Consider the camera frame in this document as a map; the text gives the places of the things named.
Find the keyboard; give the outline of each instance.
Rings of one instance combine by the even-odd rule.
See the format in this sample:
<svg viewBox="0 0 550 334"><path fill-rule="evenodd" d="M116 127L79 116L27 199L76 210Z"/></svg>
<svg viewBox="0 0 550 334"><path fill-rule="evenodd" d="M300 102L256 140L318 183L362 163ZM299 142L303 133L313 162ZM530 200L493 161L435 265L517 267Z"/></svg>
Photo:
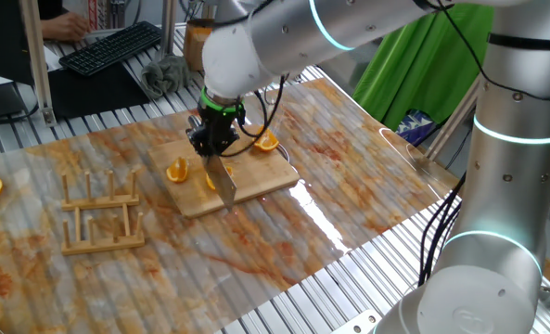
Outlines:
<svg viewBox="0 0 550 334"><path fill-rule="evenodd" d="M161 40L161 28L138 22L60 59L60 65L90 76Z"/></svg>

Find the cutting board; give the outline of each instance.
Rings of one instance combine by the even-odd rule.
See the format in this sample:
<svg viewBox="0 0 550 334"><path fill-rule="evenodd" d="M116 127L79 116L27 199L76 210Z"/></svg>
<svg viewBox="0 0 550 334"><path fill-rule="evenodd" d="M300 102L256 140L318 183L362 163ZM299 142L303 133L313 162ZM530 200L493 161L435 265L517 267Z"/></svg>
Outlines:
<svg viewBox="0 0 550 334"><path fill-rule="evenodd" d="M243 136L225 153L238 151L250 140ZM207 186L202 160L187 139L155 146L149 149L148 154L184 217L195 218L224 207L217 192ZM170 181L165 173L178 157L187 158L189 163L188 178L181 184ZM294 186L300 180L295 169L277 150L261 152L252 148L236 157L222 158L222 161L233 169L232 178L237 186L235 203Z"/></svg>

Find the green cloth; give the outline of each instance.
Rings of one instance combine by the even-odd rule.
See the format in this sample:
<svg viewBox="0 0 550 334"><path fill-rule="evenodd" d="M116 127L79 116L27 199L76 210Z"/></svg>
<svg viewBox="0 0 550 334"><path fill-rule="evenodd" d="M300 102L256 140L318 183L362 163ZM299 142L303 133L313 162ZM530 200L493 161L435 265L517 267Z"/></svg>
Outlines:
<svg viewBox="0 0 550 334"><path fill-rule="evenodd" d="M493 9L456 5L451 17L484 60ZM357 84L353 98L393 131L410 109L444 122L479 74L467 47L444 13L427 15L392 32Z"/></svg>

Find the knife blade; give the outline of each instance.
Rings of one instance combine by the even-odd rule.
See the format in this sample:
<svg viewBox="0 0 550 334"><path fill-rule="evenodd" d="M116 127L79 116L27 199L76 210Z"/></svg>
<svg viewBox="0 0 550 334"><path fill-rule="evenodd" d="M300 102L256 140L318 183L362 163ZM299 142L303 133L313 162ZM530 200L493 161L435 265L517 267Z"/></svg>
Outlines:
<svg viewBox="0 0 550 334"><path fill-rule="evenodd" d="M237 186L234 180L231 179L231 175L227 172L223 162L218 156L211 155L209 157L202 157L202 164L212 183L215 185L217 194L219 194L219 197L225 204L225 208L231 211L236 199Z"/></svg>

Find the glossy surface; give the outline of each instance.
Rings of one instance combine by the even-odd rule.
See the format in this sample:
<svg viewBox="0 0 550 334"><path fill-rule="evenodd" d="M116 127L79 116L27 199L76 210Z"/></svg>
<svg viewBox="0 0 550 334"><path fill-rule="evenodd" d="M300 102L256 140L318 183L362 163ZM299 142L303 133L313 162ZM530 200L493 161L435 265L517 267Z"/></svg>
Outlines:
<svg viewBox="0 0 550 334"><path fill-rule="evenodd" d="M194 220L178 214L146 154L182 137L187 112L0 155L0 328L212 333L427 208L453 181L327 80L286 88L281 111L275 135L300 182ZM117 195L136 170L141 205L129 213L144 214L147 245L63 257L62 220L73 215L60 210L60 175L77 199L85 170L93 196L105 194L107 169ZM112 214L121 213L82 212L101 238Z"/></svg>

